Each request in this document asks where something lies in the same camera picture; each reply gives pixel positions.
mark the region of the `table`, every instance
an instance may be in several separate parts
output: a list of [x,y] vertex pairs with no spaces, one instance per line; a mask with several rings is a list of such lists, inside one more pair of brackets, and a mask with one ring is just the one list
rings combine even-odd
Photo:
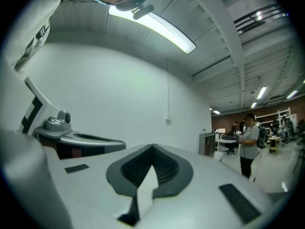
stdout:
[[275,146],[271,147],[270,150],[274,150],[278,154],[277,140],[281,140],[281,138],[279,136],[277,136],[277,137],[270,137],[269,140],[274,140],[275,141]]
[[235,140],[216,140],[217,144],[217,151],[219,151],[219,143],[236,143]]

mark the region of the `ceiling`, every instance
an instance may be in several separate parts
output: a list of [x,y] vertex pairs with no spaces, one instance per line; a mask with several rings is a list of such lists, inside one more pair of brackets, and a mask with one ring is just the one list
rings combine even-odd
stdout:
[[[211,107],[222,114],[249,109],[264,85],[267,86],[267,91],[258,106],[272,103],[277,96],[284,98],[298,79],[304,77],[301,46],[288,35],[293,31],[289,24],[284,28],[287,40],[278,36],[285,34],[279,31],[283,28],[274,30],[276,32],[273,35],[269,24],[268,35],[264,35],[265,41],[274,43],[265,45],[268,50],[264,49],[264,36],[244,43],[245,64],[241,71],[233,61],[234,57],[221,26],[198,1],[147,0],[145,4],[153,4],[154,13],[181,30],[196,44],[196,49],[185,54],[158,33],[132,21],[109,15],[109,7],[92,0],[62,0],[51,17],[51,31],[96,31],[115,35],[164,55],[208,91]],[[248,53],[257,47],[261,49],[253,54]],[[196,76],[199,73],[203,76],[198,81]]]

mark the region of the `fluorescent light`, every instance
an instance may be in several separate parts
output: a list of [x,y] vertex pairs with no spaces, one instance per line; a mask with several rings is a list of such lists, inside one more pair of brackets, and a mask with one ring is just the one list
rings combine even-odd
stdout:
[[185,53],[190,53],[196,49],[196,45],[180,30],[154,13],[149,13],[138,20],[134,20],[132,18],[133,13],[131,11],[123,12],[117,10],[115,6],[110,6],[109,14],[137,22],[148,27],[149,29],[152,29],[153,31],[170,40],[172,43],[176,44]]
[[264,94],[264,92],[266,91],[266,89],[267,89],[266,86],[264,86],[264,87],[261,89],[259,95],[257,96],[257,99],[260,99],[260,98],[263,96],[263,94]]
[[287,99],[292,98],[297,93],[297,90],[294,90],[290,95],[287,97]]
[[260,21],[260,20],[263,18],[261,14],[262,14],[262,13],[261,13],[260,11],[258,11],[258,12],[256,13],[256,15],[257,15],[257,20],[258,20],[258,21]]

